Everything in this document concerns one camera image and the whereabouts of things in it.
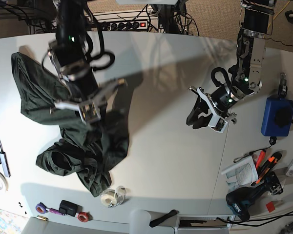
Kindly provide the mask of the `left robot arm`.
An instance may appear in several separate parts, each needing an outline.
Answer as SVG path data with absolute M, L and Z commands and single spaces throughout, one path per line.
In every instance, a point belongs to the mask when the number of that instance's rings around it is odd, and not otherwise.
M 269 23 L 273 21 L 274 0 L 243 0 L 237 36 L 237 63 L 230 69 L 216 67 L 211 71 L 211 81 L 217 88 L 212 94 L 203 88 L 191 86 L 197 95 L 196 103 L 186 119 L 193 129 L 210 127 L 222 133 L 230 121 L 236 123 L 236 114 L 229 110 L 239 101 L 259 93 L 262 87 L 261 70 L 265 53 L 265 36 L 272 34 Z

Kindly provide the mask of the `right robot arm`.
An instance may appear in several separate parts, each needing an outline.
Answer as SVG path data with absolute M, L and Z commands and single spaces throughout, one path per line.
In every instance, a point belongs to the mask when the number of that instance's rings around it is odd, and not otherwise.
M 55 101 L 54 108 L 79 113 L 85 124 L 103 121 L 108 99 L 125 81 L 117 78 L 99 85 L 94 72 L 109 68 L 115 55 L 105 49 L 100 23 L 85 0 L 61 0 L 56 7 L 56 39 L 46 55 L 70 99 Z

